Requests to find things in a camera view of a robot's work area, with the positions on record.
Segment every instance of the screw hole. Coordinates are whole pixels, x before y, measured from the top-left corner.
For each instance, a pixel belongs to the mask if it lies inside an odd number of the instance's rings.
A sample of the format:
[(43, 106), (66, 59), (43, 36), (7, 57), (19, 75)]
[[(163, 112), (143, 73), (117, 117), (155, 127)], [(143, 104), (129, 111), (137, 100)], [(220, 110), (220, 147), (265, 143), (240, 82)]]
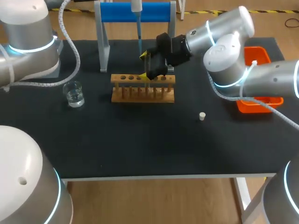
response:
[(19, 177), (18, 181), (19, 181), (20, 185), (26, 185), (27, 184), (27, 180), (25, 179), (25, 177)]

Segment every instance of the wooden test tube rack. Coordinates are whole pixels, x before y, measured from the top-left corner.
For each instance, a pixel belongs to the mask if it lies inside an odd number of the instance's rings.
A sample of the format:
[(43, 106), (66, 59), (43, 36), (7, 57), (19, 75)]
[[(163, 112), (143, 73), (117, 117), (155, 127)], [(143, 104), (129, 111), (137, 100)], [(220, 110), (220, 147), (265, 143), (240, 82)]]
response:
[[(114, 83), (111, 102), (114, 103), (174, 103), (174, 75), (158, 76), (154, 80), (144, 81), (138, 75), (112, 74)], [(121, 84), (165, 84), (166, 87), (123, 87)]]

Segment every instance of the wooden floor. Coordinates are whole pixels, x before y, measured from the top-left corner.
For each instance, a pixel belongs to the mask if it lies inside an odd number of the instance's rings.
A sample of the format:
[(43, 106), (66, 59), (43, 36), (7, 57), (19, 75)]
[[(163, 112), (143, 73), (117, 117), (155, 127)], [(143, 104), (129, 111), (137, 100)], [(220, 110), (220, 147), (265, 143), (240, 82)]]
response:
[[(244, 5), (252, 10), (298, 10), (297, 0), (186, 0), (186, 11), (230, 10)], [(72, 8), (92, 9), (92, 3), (77, 3)], [(50, 13), (53, 28), (59, 30), (57, 13)], [(288, 18), (298, 14), (252, 14), (257, 37), (276, 38), (285, 59), (299, 57), (296, 41), (299, 28), (286, 28)], [(187, 14), (177, 22), (176, 34), (204, 24), (211, 14)], [(95, 40), (92, 14), (64, 14), (66, 29), (74, 40)], [(107, 24), (110, 39), (136, 39), (136, 25)], [(143, 39), (153, 39), (167, 30), (166, 24), (142, 24)], [(5, 41), (0, 27), (0, 42)], [(253, 197), (263, 178), (247, 178)], [(230, 179), (144, 180), (74, 182), (70, 187), (74, 204), (74, 224), (237, 224), (240, 213)], [(260, 218), (256, 224), (263, 224)]]

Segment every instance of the yellow black tape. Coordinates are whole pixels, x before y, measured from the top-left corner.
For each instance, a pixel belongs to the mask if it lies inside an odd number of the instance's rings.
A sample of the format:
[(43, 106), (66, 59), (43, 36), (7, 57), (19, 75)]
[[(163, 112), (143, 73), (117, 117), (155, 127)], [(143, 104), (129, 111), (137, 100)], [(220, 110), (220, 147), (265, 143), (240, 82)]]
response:
[[(299, 13), (299, 10), (248, 10), (250, 13)], [(188, 11), (185, 14), (221, 14), (227, 10), (204, 10), (204, 11)]]
[[(59, 8), (51, 9), (50, 11), (57, 12)], [(76, 12), (76, 13), (94, 13), (93, 10), (83, 10), (83, 9), (65, 9), (66, 12)], [(204, 10), (204, 11), (187, 11), (185, 14), (222, 14), (226, 13), (227, 10)], [(249, 10), (250, 13), (299, 13), (299, 10)]]
[[(58, 12), (59, 8), (53, 8), (49, 10), (50, 12)], [(76, 12), (76, 13), (94, 13), (93, 10), (84, 10), (84, 9), (74, 9), (74, 8), (66, 8), (65, 12)]]

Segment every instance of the small white cap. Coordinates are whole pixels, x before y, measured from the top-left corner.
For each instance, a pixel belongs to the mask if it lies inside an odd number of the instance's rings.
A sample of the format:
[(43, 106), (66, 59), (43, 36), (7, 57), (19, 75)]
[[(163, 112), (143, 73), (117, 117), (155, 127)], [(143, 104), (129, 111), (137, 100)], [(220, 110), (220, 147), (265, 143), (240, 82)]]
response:
[(204, 120), (204, 119), (205, 119), (205, 116), (206, 116), (206, 113), (204, 113), (204, 112), (200, 112), (200, 113), (199, 113), (199, 119), (200, 119), (200, 120)]

